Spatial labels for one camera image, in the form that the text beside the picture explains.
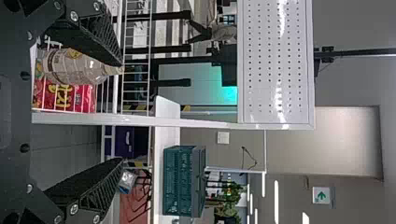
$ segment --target screw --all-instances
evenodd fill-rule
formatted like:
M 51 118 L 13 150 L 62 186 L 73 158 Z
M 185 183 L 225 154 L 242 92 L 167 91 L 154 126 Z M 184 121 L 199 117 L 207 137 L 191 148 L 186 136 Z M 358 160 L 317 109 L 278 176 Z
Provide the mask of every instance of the screw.
M 28 193 L 28 194 L 31 193 L 32 190 L 33 190 L 33 185 L 28 184 L 28 185 L 27 185 L 27 193 Z
M 28 144 L 21 145 L 21 147 L 20 147 L 20 152 L 21 153 L 26 153 L 28 151 L 30 151 L 30 146 Z
M 78 212 L 78 204 L 73 204 L 72 208 L 70 208 L 70 214 L 73 216 Z
M 93 8 L 95 8 L 95 11 L 99 11 L 100 10 L 100 5 L 97 2 L 93 3 Z
M 72 21 L 78 21 L 78 14 L 75 11 L 71 11 L 70 12 L 70 19 L 72 19 Z
M 28 40 L 32 40 L 33 39 L 33 35 L 30 31 L 27 32 L 27 39 Z
M 96 216 L 93 218 L 93 224 L 98 224 L 99 221 L 100 221 L 100 217 L 99 217 L 99 215 L 96 215 Z
M 61 216 L 57 216 L 55 219 L 53 219 L 53 223 L 55 224 L 59 224 L 62 222 L 62 217 Z
M 53 5 L 55 6 L 56 9 L 61 10 L 62 6 L 59 2 L 54 2 Z

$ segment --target emergency exit sign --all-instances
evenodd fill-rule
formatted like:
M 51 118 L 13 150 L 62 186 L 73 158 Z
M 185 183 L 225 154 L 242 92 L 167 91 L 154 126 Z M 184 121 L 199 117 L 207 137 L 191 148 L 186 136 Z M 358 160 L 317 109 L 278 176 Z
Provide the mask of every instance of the emergency exit sign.
M 313 187 L 312 188 L 312 203 L 315 204 L 331 204 L 332 191 L 330 188 Z

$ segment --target cable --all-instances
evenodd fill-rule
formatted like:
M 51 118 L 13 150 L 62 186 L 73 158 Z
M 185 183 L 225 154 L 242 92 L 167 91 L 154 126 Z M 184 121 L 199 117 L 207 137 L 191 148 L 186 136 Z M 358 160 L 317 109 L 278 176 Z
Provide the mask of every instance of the cable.
M 254 165 L 251 165 L 249 168 L 248 168 L 248 170 L 251 170 L 251 169 L 253 169 L 257 164 L 258 164 L 258 162 L 253 158 L 253 156 L 250 154 L 250 152 L 245 148 L 245 147 L 242 147 L 242 150 L 243 150 L 243 152 L 242 152 L 242 167 L 241 167 L 241 170 L 243 170 L 244 169 L 244 166 L 245 166 L 245 152 L 249 155 L 249 157 L 254 161 Z

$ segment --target teal light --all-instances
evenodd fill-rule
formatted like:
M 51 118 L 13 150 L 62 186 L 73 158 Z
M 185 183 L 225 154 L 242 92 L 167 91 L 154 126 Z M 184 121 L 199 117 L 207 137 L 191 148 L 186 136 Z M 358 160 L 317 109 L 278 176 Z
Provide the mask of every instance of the teal light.
M 236 87 L 223 87 L 222 98 L 226 105 L 236 105 L 238 89 Z

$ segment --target electrical outlet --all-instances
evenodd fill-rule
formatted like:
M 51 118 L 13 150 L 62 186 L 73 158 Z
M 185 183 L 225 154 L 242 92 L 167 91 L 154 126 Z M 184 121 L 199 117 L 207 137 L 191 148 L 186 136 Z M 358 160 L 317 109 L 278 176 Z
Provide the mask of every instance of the electrical outlet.
M 218 144 L 230 144 L 230 133 L 218 132 Z

